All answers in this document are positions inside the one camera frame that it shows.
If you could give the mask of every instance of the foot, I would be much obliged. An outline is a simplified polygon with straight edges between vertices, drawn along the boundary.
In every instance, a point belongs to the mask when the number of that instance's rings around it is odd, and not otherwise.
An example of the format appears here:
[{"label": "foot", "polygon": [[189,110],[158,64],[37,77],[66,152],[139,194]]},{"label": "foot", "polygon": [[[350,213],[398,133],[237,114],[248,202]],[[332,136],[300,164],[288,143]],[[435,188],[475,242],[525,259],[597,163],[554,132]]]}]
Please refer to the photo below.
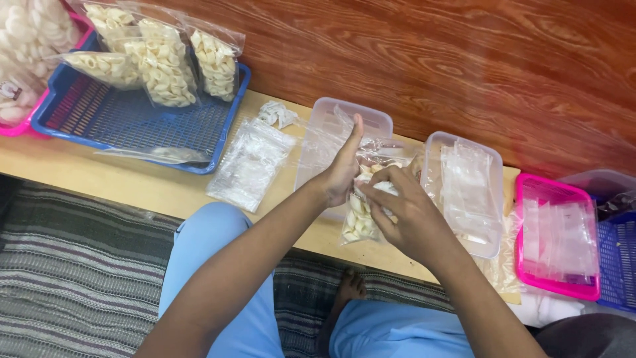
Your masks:
[{"label": "foot", "polygon": [[336,322],[342,310],[345,309],[347,303],[352,299],[366,299],[366,286],[364,279],[359,273],[355,273],[353,269],[348,269],[342,274],[342,281],[340,281],[331,313],[329,317],[327,317],[327,320],[324,321],[324,325],[318,334],[316,350],[319,357],[329,357],[329,340],[331,339],[331,333],[336,327]]}]

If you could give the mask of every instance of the pink tray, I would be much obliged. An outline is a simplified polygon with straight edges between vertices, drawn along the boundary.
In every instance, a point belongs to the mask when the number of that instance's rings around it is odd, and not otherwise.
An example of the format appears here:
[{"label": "pink tray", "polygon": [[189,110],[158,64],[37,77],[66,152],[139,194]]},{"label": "pink tray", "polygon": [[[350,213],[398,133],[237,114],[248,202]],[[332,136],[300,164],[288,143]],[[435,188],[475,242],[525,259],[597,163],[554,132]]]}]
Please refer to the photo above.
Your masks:
[{"label": "pink tray", "polygon": [[[82,47],[82,45],[84,45],[84,42],[88,38],[88,35],[90,35],[90,33],[93,31],[93,27],[90,25],[90,21],[87,18],[81,17],[73,12],[69,12],[69,15],[77,23],[79,30],[84,32],[84,36],[82,36],[82,38],[79,39],[79,42],[77,42],[77,44],[75,45],[75,48],[79,49]],[[0,136],[15,137],[21,136],[23,134],[28,134],[30,136],[41,139],[51,138],[49,136],[36,132],[31,127],[31,117],[33,117],[33,113],[35,113],[37,108],[42,104],[44,98],[46,98],[46,95],[48,95],[48,88],[44,91],[44,93],[42,93],[42,96],[40,96],[36,105],[33,106],[29,115],[26,116],[20,124],[16,125],[15,127],[9,127],[7,125],[0,124]]]},{"label": "pink tray", "polygon": [[[585,191],[571,187],[570,185],[555,182],[541,178],[540,176],[530,174],[520,174],[516,179],[516,214],[523,218],[523,198],[538,199],[542,205],[546,201],[551,203],[584,203],[586,211],[591,214],[591,218],[595,218],[595,209],[590,195]],[[596,220],[591,219],[588,223],[591,228],[590,236],[598,245]],[[533,274],[524,270],[523,262],[523,228],[519,230],[516,240],[516,273],[519,279],[534,287],[556,292],[566,296],[585,299],[588,301],[596,301],[600,298],[600,275],[593,276],[590,285],[581,285],[576,283],[564,283],[545,278],[535,277]]]}]

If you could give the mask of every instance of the light blue pants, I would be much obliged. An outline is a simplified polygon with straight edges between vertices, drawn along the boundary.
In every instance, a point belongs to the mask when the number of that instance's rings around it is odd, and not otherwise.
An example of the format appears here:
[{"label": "light blue pants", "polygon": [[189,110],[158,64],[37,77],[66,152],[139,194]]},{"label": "light blue pants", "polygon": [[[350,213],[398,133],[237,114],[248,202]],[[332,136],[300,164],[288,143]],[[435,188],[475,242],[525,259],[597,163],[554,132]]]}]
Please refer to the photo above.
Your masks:
[{"label": "light blue pants", "polygon": [[[183,222],[163,279],[159,317],[212,255],[252,226],[236,207],[210,203]],[[351,301],[329,342],[331,358],[472,357],[456,315],[379,301]],[[216,339],[208,357],[283,357],[273,303],[273,273]]]}]

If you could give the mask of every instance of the sticker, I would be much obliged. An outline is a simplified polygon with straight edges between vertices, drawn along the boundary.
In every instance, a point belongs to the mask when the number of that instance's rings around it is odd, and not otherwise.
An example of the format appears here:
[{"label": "sticker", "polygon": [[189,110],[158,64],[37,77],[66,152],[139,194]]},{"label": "sticker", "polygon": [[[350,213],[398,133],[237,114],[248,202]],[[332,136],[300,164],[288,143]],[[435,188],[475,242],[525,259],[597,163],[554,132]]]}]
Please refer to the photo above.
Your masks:
[{"label": "sticker", "polygon": [[17,101],[21,93],[22,89],[15,83],[11,81],[0,82],[0,94],[4,97]]}]

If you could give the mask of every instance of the blue tray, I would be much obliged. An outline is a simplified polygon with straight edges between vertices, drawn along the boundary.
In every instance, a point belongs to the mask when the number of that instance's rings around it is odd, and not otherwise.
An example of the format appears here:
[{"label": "blue tray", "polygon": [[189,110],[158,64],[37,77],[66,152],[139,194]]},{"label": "blue tray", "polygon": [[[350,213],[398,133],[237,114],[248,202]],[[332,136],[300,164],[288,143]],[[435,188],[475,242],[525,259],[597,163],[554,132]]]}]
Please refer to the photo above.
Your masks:
[{"label": "blue tray", "polygon": [[[81,50],[100,50],[94,32]],[[247,66],[239,64],[238,69],[241,81],[234,101],[203,93],[200,107],[175,114],[152,107],[143,89],[116,90],[60,65],[48,81],[49,94],[33,114],[31,126],[40,133],[98,149],[179,147],[207,152],[212,156],[209,164],[154,163],[208,174],[221,159],[251,76]]]},{"label": "blue tray", "polygon": [[598,223],[598,304],[636,313],[636,211]]}]

